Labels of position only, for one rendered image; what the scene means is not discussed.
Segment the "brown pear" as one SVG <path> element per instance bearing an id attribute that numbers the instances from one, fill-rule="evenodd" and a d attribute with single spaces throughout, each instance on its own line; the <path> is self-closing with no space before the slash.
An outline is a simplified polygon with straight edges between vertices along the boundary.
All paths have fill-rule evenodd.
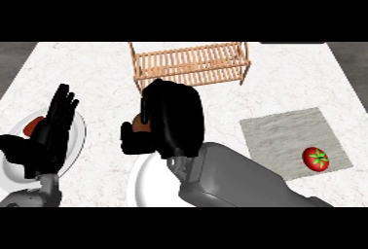
<path id="1" fill-rule="evenodd" d="M 141 121 L 141 115 L 136 115 L 132 121 L 132 131 L 133 132 L 150 132 L 151 126 L 150 124 L 144 124 Z"/>

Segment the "white plate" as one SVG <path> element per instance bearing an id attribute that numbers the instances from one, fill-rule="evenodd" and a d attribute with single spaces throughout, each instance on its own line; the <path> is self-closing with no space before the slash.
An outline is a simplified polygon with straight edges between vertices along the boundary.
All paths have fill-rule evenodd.
<path id="1" fill-rule="evenodd" d="M 46 109 L 33 112 L 25 118 L 19 120 L 9 133 L 27 138 L 24 129 L 28 123 L 39 117 L 46 116 Z M 76 113 L 74 122 L 70 130 L 70 143 L 68 153 L 64 167 L 59 170 L 59 176 L 68 172 L 73 167 L 79 154 L 83 149 L 83 143 L 86 138 L 86 125 L 80 113 Z M 9 163 L 5 154 L 0 152 L 0 189 L 6 192 L 15 192 L 22 189 L 36 189 L 40 187 L 39 182 L 25 178 L 25 170 L 19 164 Z"/>
<path id="2" fill-rule="evenodd" d="M 191 207 L 179 197 L 181 180 L 158 153 L 136 159 L 127 189 L 129 207 Z"/>

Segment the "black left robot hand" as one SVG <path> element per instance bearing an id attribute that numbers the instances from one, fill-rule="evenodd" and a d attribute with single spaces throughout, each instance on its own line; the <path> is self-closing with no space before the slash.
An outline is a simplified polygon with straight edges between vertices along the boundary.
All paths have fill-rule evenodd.
<path id="1" fill-rule="evenodd" d="M 46 118 L 37 123 L 30 139 L 0 135 L 0 151 L 9 163 L 25 169 L 25 178 L 56 174 L 64 166 L 79 100 L 70 86 L 61 84 L 49 105 Z"/>

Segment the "red fruit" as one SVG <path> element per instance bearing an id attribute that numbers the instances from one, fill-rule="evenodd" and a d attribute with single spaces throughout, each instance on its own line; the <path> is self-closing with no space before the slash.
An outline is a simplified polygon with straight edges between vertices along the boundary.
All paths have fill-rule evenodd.
<path id="1" fill-rule="evenodd" d="M 24 128 L 24 135 L 27 137 L 31 137 L 33 131 L 36 129 L 36 126 L 39 124 L 40 121 L 45 120 L 43 116 L 39 116 L 37 118 L 33 119 L 33 121 L 27 124 L 25 128 Z"/>

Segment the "wooden tiered shelf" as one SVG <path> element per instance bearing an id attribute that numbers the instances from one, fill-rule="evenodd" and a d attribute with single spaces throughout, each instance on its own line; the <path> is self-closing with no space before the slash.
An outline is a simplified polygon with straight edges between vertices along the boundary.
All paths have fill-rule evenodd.
<path id="1" fill-rule="evenodd" d="M 148 53 L 136 53 L 130 43 L 130 50 L 138 91 L 144 91 L 155 79 L 191 87 L 232 81 L 244 83 L 252 66 L 246 42 L 228 42 Z"/>

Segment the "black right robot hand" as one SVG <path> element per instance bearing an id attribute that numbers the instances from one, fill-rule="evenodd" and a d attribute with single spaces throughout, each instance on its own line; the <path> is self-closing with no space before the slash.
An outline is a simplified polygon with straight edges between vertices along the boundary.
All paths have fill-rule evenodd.
<path id="1" fill-rule="evenodd" d="M 142 91 L 141 121 L 150 132 L 133 132 L 132 122 L 121 125 L 121 149 L 126 155 L 158 152 L 194 158 L 204 141 L 204 115 L 194 87 L 157 79 Z"/>

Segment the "grey placemat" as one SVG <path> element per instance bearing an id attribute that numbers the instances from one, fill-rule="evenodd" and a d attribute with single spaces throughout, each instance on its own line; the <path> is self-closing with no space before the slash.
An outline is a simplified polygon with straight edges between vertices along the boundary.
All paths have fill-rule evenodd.
<path id="1" fill-rule="evenodd" d="M 240 121 L 252 159 L 286 181 L 352 167 L 342 143 L 318 108 Z M 325 154 L 328 164 L 314 171 L 303 162 L 311 147 Z"/>

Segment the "red tomato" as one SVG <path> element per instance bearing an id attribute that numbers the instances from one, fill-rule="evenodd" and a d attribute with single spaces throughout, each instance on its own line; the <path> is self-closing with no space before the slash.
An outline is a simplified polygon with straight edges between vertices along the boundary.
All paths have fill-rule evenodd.
<path id="1" fill-rule="evenodd" d="M 302 154 L 303 163 L 308 168 L 317 172 L 322 172 L 328 169 L 330 158 L 327 153 L 317 147 L 305 149 Z"/>

